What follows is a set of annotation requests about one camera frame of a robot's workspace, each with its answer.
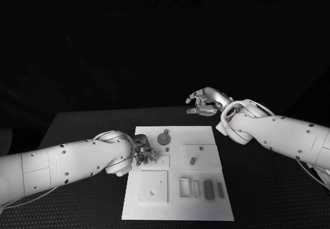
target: table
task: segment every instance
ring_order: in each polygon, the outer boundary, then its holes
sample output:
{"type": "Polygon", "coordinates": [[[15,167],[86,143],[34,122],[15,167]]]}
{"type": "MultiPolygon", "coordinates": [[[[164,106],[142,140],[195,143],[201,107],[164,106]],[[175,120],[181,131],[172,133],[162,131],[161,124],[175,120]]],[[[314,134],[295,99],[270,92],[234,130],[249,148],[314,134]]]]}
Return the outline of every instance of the table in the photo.
{"type": "Polygon", "coordinates": [[[4,210],[0,228],[330,228],[330,198],[296,161],[255,140],[246,145],[234,143],[214,129],[220,114],[185,114],[187,108],[191,106],[60,113],[38,148],[93,138],[108,130],[134,135],[135,126],[210,125],[234,222],[121,220],[126,175],[116,177],[102,171],[4,210]]]}

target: small white component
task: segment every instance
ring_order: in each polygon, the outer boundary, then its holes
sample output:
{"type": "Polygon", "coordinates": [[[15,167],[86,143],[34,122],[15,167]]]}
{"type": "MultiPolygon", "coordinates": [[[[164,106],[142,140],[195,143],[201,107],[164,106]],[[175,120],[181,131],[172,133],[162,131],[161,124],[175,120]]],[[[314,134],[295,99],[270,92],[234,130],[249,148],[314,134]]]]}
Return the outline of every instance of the small white component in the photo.
{"type": "Polygon", "coordinates": [[[193,182],[193,198],[198,199],[197,182],[193,182]]]}
{"type": "Polygon", "coordinates": [[[167,171],[139,172],[138,203],[167,203],[167,171]]]}
{"type": "Polygon", "coordinates": [[[148,161],[139,165],[141,169],[167,169],[170,168],[170,156],[157,156],[157,161],[148,161]]]}
{"type": "Polygon", "coordinates": [[[178,179],[178,185],[180,185],[180,198],[190,198],[188,179],[187,178],[180,178],[178,179]]]}
{"type": "Polygon", "coordinates": [[[216,145],[184,145],[183,162],[185,170],[220,170],[220,158],[216,145]]]}

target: black background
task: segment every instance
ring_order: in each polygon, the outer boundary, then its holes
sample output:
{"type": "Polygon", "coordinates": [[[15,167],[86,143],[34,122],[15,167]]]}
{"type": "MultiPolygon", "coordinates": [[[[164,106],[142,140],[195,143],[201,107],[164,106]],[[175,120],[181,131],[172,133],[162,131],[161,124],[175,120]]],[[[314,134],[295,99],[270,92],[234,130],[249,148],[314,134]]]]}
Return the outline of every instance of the black background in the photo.
{"type": "Polygon", "coordinates": [[[60,112],[180,106],[206,86],[328,125],[325,4],[15,1],[1,10],[10,153],[36,149],[60,112]]]}

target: black tabletop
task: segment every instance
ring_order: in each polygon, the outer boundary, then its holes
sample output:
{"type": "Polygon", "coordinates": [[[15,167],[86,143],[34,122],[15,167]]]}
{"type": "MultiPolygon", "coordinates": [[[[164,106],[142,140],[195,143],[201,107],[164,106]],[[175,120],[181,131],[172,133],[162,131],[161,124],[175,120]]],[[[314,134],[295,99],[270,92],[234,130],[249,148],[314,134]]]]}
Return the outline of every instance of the black tabletop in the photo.
{"type": "MultiPolygon", "coordinates": [[[[296,161],[266,150],[255,139],[234,143],[214,129],[220,114],[185,114],[187,106],[60,113],[40,149],[135,126],[210,125],[223,166],[234,222],[121,220],[126,177],[102,171],[59,187],[34,202],[0,215],[0,228],[330,228],[330,197],[296,161]]],[[[17,204],[34,199],[34,194],[17,204]]]]}

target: robotic arm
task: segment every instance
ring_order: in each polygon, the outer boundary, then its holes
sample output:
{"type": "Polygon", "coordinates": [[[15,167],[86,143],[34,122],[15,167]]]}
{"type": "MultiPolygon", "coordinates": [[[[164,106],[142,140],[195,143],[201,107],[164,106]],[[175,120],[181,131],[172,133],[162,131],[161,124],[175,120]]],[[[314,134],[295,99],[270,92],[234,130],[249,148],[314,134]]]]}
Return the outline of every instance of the robotic arm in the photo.
{"type": "Polygon", "coordinates": [[[330,170],[330,129],[305,121],[275,115],[252,100],[233,101],[220,91],[206,87],[185,100],[195,98],[188,114],[211,116],[220,110],[216,129],[239,144],[252,138],[270,151],[330,170]]]}
{"type": "Polygon", "coordinates": [[[108,131],[93,139],[0,157],[0,207],[50,188],[85,179],[105,169],[123,176],[136,166],[157,160],[146,136],[132,138],[108,131]]]}

